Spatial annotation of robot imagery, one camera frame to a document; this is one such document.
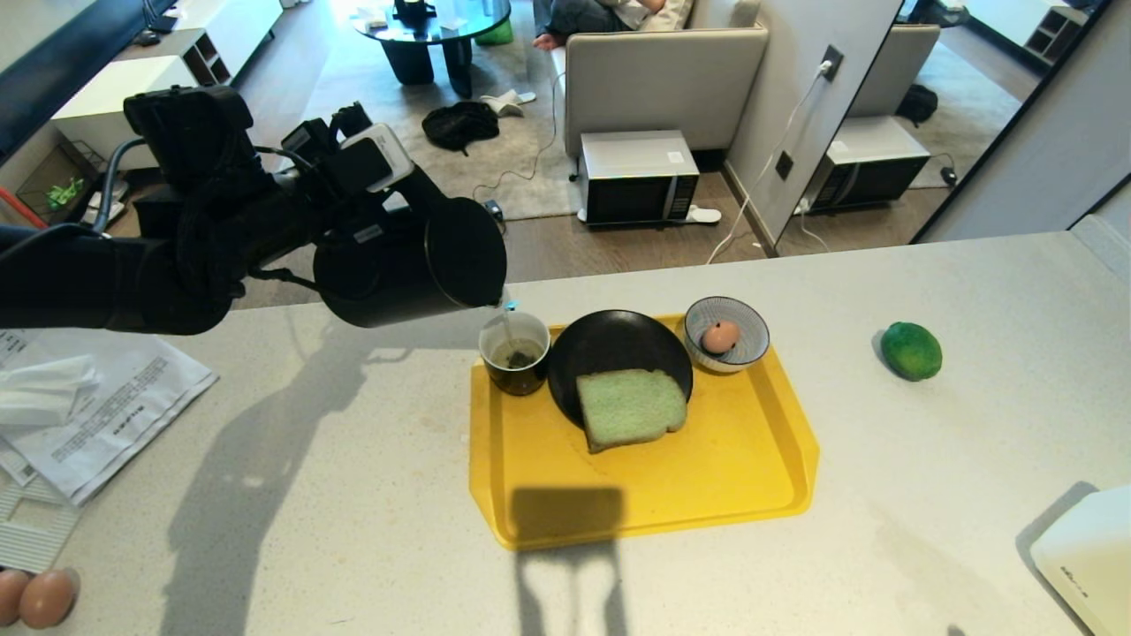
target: power cord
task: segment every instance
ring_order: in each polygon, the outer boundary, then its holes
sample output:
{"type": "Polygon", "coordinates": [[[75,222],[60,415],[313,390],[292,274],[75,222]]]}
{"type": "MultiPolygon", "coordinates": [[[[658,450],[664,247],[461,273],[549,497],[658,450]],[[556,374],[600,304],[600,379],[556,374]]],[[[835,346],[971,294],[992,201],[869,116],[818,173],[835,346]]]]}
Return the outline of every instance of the power cord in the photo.
{"type": "Polygon", "coordinates": [[[110,155],[110,163],[106,164],[106,175],[102,180],[102,200],[98,201],[98,214],[94,217],[94,223],[92,224],[95,234],[105,232],[106,225],[110,224],[110,208],[114,204],[114,180],[118,179],[118,164],[122,162],[122,155],[130,148],[144,145],[145,139],[140,137],[122,141],[114,148],[114,154],[110,155]]]}
{"type": "Polygon", "coordinates": [[[524,179],[526,181],[534,181],[534,175],[538,173],[538,158],[541,158],[542,153],[546,152],[546,149],[549,149],[550,146],[553,146],[554,141],[558,139],[558,81],[561,80],[563,75],[566,75],[564,71],[558,74],[558,77],[555,77],[553,83],[550,85],[550,117],[553,120],[554,134],[550,138],[550,141],[545,146],[538,148],[537,154],[534,155],[534,170],[530,171],[530,175],[527,177],[525,174],[519,174],[513,170],[504,170],[502,171],[502,173],[499,174],[499,179],[495,179],[494,186],[480,183],[478,186],[472,188],[472,200],[474,200],[475,203],[480,203],[480,200],[475,198],[475,192],[477,192],[480,188],[486,188],[487,190],[498,189],[499,186],[502,183],[502,178],[508,174],[513,174],[515,177],[518,177],[519,179],[524,179]]]}
{"type": "Polygon", "coordinates": [[[775,155],[777,155],[778,148],[782,147],[782,144],[785,143],[785,138],[789,135],[789,129],[793,127],[794,118],[797,117],[797,111],[800,111],[801,106],[803,106],[805,102],[809,101],[809,96],[813,94],[813,89],[817,88],[818,81],[820,81],[820,79],[824,77],[824,74],[827,74],[831,68],[832,68],[832,62],[829,60],[821,62],[821,66],[817,68],[817,75],[813,76],[813,80],[809,84],[809,89],[805,91],[805,95],[801,98],[800,102],[797,102],[797,105],[793,108],[793,112],[789,113],[789,119],[786,120],[785,128],[782,129],[782,138],[778,139],[777,144],[774,145],[774,149],[770,151],[769,156],[766,157],[766,165],[762,166],[762,170],[761,172],[758,173],[758,177],[754,179],[753,184],[751,184],[750,188],[746,190],[748,192],[746,198],[742,201],[742,205],[739,206],[739,214],[736,214],[734,217],[734,224],[731,225],[731,231],[727,232],[726,237],[722,241],[719,241],[717,246],[715,246],[714,250],[711,250],[710,256],[707,257],[707,265],[710,265],[718,255],[723,253],[723,251],[731,242],[731,240],[734,239],[734,231],[739,227],[739,223],[742,221],[742,212],[746,209],[746,204],[750,203],[749,192],[758,188],[758,184],[761,183],[762,178],[766,177],[766,171],[769,170],[770,163],[774,162],[774,157],[775,155]]]}
{"type": "Polygon", "coordinates": [[[16,243],[15,246],[6,249],[3,253],[0,253],[0,268],[2,268],[6,265],[11,265],[11,261],[19,258],[21,253],[27,253],[28,251],[35,248],[40,248],[51,241],[66,239],[69,237],[101,237],[101,235],[102,234],[95,232],[94,230],[90,230],[85,225],[79,225],[78,223],[60,223],[59,225],[52,225],[46,230],[40,230],[38,232],[32,234],[31,237],[16,243]]]}
{"type": "Polygon", "coordinates": [[[950,165],[943,165],[939,169],[939,177],[942,177],[942,182],[947,184],[948,188],[953,188],[958,183],[958,172],[955,167],[955,157],[950,156],[950,153],[939,153],[936,155],[931,155],[927,160],[933,160],[935,157],[947,157],[950,160],[950,165]]]}
{"type": "Polygon", "coordinates": [[[286,157],[292,162],[294,162],[294,165],[303,172],[310,172],[314,170],[314,166],[311,165],[309,161],[302,158],[302,156],[300,156],[297,153],[292,153],[291,151],[284,151],[283,148],[271,148],[270,146],[252,146],[252,147],[256,149],[256,152],[259,153],[267,153],[269,155],[278,155],[280,157],[286,157]]]}
{"type": "Polygon", "coordinates": [[[821,243],[821,247],[824,248],[824,252],[826,253],[831,253],[832,250],[829,249],[829,244],[824,242],[824,239],[821,239],[817,234],[814,234],[814,233],[812,233],[812,232],[810,232],[809,230],[805,229],[805,214],[809,213],[810,209],[811,208],[810,208],[809,199],[806,199],[805,197],[801,197],[801,200],[797,201],[796,209],[794,209],[794,213],[797,214],[798,216],[801,216],[801,231],[804,232],[805,234],[809,234],[810,237],[817,239],[817,242],[821,243]]]}

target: bread slice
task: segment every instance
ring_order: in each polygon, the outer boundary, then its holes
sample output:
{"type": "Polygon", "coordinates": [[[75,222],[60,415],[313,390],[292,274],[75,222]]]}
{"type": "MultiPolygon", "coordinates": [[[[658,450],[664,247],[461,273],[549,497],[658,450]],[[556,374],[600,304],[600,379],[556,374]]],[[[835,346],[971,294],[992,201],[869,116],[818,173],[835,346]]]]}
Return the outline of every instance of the bread slice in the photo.
{"type": "Polygon", "coordinates": [[[675,432],[688,418],[683,389],[663,371],[627,369],[577,378],[589,453],[675,432]]]}

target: coffee table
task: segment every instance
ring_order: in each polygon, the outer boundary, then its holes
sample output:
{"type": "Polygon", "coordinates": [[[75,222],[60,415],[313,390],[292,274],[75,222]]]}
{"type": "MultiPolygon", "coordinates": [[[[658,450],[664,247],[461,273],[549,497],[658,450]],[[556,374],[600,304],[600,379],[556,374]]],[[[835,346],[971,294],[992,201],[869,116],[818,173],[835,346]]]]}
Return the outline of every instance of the coffee table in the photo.
{"type": "Polygon", "coordinates": [[[439,44],[448,66],[452,89],[464,98],[472,96],[472,38],[490,32],[510,17],[510,0],[454,0],[463,24],[446,28],[432,16],[417,22],[396,19],[392,6],[385,8],[388,26],[369,28],[365,19],[353,18],[357,33],[381,43],[394,75],[405,85],[431,84],[432,61],[428,48],[439,44]]]}

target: black backpack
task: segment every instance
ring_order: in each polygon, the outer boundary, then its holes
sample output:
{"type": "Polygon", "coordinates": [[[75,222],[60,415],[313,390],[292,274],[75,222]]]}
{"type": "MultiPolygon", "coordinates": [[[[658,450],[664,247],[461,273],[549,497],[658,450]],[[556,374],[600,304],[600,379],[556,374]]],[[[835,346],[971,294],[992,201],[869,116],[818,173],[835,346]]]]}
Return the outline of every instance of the black backpack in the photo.
{"type": "Polygon", "coordinates": [[[906,117],[912,120],[915,128],[918,128],[918,124],[931,119],[931,115],[938,109],[939,95],[934,91],[920,84],[912,84],[912,87],[907,89],[907,94],[904,95],[904,101],[896,109],[896,114],[906,117]]]}
{"type": "Polygon", "coordinates": [[[467,155],[472,141],[499,136],[499,115],[483,102],[459,102],[428,113],[421,128],[433,145],[467,155]]]}

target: rug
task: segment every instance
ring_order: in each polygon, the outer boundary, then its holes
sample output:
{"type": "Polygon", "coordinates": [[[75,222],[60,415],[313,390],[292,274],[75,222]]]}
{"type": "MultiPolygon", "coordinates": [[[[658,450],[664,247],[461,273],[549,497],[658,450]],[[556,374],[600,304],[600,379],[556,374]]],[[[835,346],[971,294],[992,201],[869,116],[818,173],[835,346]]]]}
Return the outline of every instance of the rug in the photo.
{"type": "MultiPolygon", "coordinates": [[[[470,144],[467,156],[459,151],[433,146],[421,129],[429,112],[460,100],[448,83],[443,51],[439,45],[429,46],[435,81],[403,86],[394,76],[380,43],[346,27],[330,53],[303,119],[328,120],[339,108],[361,102],[370,119],[392,128],[413,161],[449,197],[470,197],[476,186],[494,186],[500,174],[508,170],[529,177],[535,155],[546,147],[532,180],[507,174],[497,189],[478,188],[475,198],[480,201],[495,199],[508,221],[573,214],[580,207],[580,198],[577,187],[569,182],[572,162],[566,156],[561,141],[560,119],[558,136],[552,139],[552,102],[561,102],[562,96],[551,95],[553,71],[549,54],[530,46],[534,14],[529,0],[511,2],[510,22],[513,42],[497,46],[472,44],[472,98],[501,95],[511,88],[519,93],[533,92],[537,98],[523,106],[525,117],[501,118],[499,137],[470,144]]],[[[556,110],[560,118],[560,103],[556,110]]]]}
{"type": "MultiPolygon", "coordinates": [[[[932,155],[949,153],[955,158],[959,180],[1021,106],[1016,97],[941,42],[934,45],[915,83],[939,95],[939,110],[918,128],[901,117],[896,120],[932,155]]],[[[947,165],[946,157],[932,158],[910,187],[947,187],[939,175],[943,165],[947,165]]]]}

